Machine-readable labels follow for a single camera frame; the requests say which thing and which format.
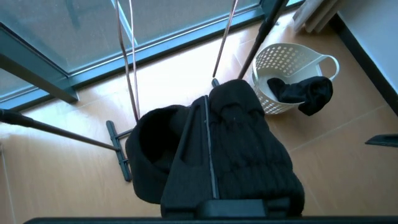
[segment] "perforated basket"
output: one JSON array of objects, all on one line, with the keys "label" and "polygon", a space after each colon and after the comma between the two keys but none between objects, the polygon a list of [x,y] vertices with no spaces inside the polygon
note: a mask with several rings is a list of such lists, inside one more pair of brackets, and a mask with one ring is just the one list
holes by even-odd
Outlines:
[{"label": "perforated basket", "polygon": [[322,55],[299,44],[272,44],[261,50],[254,57],[248,82],[254,88],[264,112],[279,114],[303,103],[279,102],[267,84],[268,79],[280,78],[287,84],[293,84],[322,76],[319,63],[326,58],[333,59],[336,64],[336,72],[330,78],[333,81],[339,72],[339,64],[330,55]]}]

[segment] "black garment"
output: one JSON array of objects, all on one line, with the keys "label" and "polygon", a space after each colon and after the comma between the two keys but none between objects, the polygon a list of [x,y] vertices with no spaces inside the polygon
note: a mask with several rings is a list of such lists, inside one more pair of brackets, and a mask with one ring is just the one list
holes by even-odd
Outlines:
[{"label": "black garment", "polygon": [[333,85],[326,77],[312,77],[291,85],[279,78],[270,78],[267,83],[281,103],[304,102],[298,109],[308,116],[320,111],[333,95]]},{"label": "black garment", "polygon": [[189,108],[169,106],[143,116],[126,142],[134,190],[164,211],[189,212],[212,199],[208,131],[220,199],[290,199],[304,206],[302,184],[285,147],[270,132],[256,94],[242,80],[214,88]]}]

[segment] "beige curtain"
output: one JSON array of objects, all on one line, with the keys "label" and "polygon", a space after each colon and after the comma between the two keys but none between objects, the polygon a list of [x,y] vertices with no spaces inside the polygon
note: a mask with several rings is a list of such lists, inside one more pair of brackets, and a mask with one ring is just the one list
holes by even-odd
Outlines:
[{"label": "beige curtain", "polygon": [[293,16],[294,31],[320,32],[346,0],[306,0]]}]

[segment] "thin wire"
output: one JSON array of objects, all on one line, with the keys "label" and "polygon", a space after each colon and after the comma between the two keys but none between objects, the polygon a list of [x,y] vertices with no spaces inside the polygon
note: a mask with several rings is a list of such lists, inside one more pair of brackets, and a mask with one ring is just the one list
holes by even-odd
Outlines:
[{"label": "thin wire", "polygon": [[234,16],[236,5],[238,5],[238,0],[233,1],[232,9],[231,9],[231,12],[229,13],[228,23],[227,23],[225,31],[224,31],[223,40],[221,41],[221,47],[220,47],[220,51],[218,52],[216,66],[214,67],[213,78],[216,77],[218,64],[220,63],[221,54],[223,53],[224,44],[226,41],[226,36],[228,35],[229,27],[231,27],[232,17]]},{"label": "thin wire", "polygon": [[134,99],[134,94],[132,93],[131,81],[130,81],[130,75],[129,75],[129,62],[127,60],[126,49],[124,48],[124,44],[123,44],[122,28],[121,28],[120,20],[119,20],[119,0],[115,0],[115,5],[116,5],[116,7],[115,7],[116,19],[118,21],[119,44],[120,44],[120,48],[122,48],[122,53],[123,53],[123,58],[124,58],[124,67],[126,69],[126,77],[127,77],[127,84],[128,84],[128,87],[129,87],[129,94],[130,94],[132,112],[134,113],[134,118],[136,119],[136,122],[138,122],[139,117],[138,117],[137,108],[136,108],[136,101]]},{"label": "thin wire", "polygon": [[137,105],[137,116],[139,116],[139,102],[138,102],[138,84],[137,84],[137,66],[136,66],[136,50],[135,50],[135,38],[134,38],[134,23],[132,21],[132,0],[129,0],[130,5],[130,18],[131,18],[131,52],[132,52],[132,69],[133,69],[133,77],[134,77],[134,85],[135,85],[135,94],[136,94],[136,105]]}]

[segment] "drying rack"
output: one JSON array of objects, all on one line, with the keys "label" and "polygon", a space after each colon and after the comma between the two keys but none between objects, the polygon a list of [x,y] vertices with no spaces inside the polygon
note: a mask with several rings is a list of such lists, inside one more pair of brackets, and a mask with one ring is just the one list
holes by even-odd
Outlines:
[{"label": "drying rack", "polygon": [[[263,41],[267,37],[268,33],[273,28],[273,26],[275,25],[281,12],[284,10],[284,7],[286,6],[287,1],[288,0],[268,0],[268,1],[263,0],[262,1],[261,8],[264,11],[264,19],[259,28],[259,33],[258,33],[255,43],[249,53],[249,56],[247,57],[244,65],[238,75],[238,79],[243,78],[243,76],[246,73],[246,71],[248,70],[254,56],[256,55],[257,51],[259,50],[261,44],[263,43]],[[234,9],[236,8],[236,2],[237,2],[237,0],[234,0],[233,10],[231,11],[231,14],[229,15],[227,28],[224,32],[223,41],[221,43],[220,54],[219,54],[219,57],[216,62],[215,71],[213,72],[213,80],[211,82],[213,87],[216,87],[219,85],[219,82],[215,77],[216,68],[218,66],[218,63],[220,62],[221,52],[222,52],[222,49],[224,46],[226,36],[228,35],[228,29],[231,24],[231,19],[233,16]],[[109,136],[112,141],[112,145],[110,145],[110,144],[106,144],[106,143],[103,143],[103,142],[100,142],[100,141],[97,141],[94,139],[90,139],[88,137],[81,136],[79,134],[72,133],[70,131],[66,131],[64,129],[57,128],[55,126],[51,126],[49,124],[42,123],[40,121],[36,121],[32,118],[22,115],[19,112],[12,111],[12,110],[0,109],[0,122],[7,123],[7,124],[14,124],[14,125],[18,125],[18,126],[27,127],[27,128],[34,128],[34,129],[38,129],[38,130],[45,131],[48,133],[56,134],[56,135],[63,136],[66,138],[74,139],[77,141],[81,141],[81,142],[85,142],[85,143],[92,144],[95,146],[113,150],[113,151],[115,151],[116,156],[118,158],[118,162],[119,162],[120,168],[122,170],[124,180],[127,182],[130,182],[132,180],[131,172],[130,172],[130,169],[128,166],[129,161],[126,159],[126,156],[124,155],[124,152],[123,152],[123,149],[122,149],[122,146],[120,143],[120,140],[122,138],[127,137],[132,132],[132,129],[124,131],[122,133],[118,133],[116,131],[113,121],[107,121],[106,127],[108,129]]]}]

